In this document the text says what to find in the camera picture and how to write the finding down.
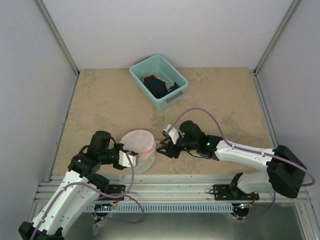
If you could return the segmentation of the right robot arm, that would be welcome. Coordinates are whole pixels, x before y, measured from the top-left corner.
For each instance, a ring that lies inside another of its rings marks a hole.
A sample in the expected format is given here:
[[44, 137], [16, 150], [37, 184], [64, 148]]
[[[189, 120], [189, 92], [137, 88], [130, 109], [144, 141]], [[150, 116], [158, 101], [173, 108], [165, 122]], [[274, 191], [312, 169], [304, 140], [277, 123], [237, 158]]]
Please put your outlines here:
[[286, 146], [255, 148], [235, 145], [215, 135], [205, 134], [191, 120], [184, 121], [179, 130], [167, 124], [162, 130], [164, 140], [157, 152], [177, 159], [181, 152], [195, 151], [199, 158], [229, 161], [257, 169], [257, 173], [237, 173], [229, 185], [229, 193], [236, 200], [256, 191], [274, 190], [295, 199], [305, 178], [305, 165]]

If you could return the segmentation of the white mesh laundry bag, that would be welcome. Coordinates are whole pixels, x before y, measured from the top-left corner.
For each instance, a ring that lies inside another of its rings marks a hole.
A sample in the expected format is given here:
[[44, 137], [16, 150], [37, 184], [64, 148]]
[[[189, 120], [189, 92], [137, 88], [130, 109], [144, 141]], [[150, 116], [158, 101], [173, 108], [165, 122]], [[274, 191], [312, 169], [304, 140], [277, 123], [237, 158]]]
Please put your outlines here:
[[134, 151], [138, 154], [137, 165], [134, 167], [136, 173], [147, 171], [156, 159], [156, 141], [154, 136], [146, 130], [138, 129], [124, 135], [120, 141], [124, 149]]

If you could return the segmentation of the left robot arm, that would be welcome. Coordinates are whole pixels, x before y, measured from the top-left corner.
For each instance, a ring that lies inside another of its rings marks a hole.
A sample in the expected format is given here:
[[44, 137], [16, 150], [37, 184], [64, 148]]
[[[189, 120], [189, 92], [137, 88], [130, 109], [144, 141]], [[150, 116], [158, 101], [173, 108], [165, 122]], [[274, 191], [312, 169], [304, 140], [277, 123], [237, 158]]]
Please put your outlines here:
[[93, 201], [112, 198], [110, 181], [98, 174], [102, 165], [115, 169], [133, 168], [137, 154], [124, 144], [110, 141], [109, 132], [96, 131], [90, 144], [75, 155], [64, 178], [43, 210], [32, 221], [24, 221], [18, 232], [24, 240], [63, 240], [68, 230]]

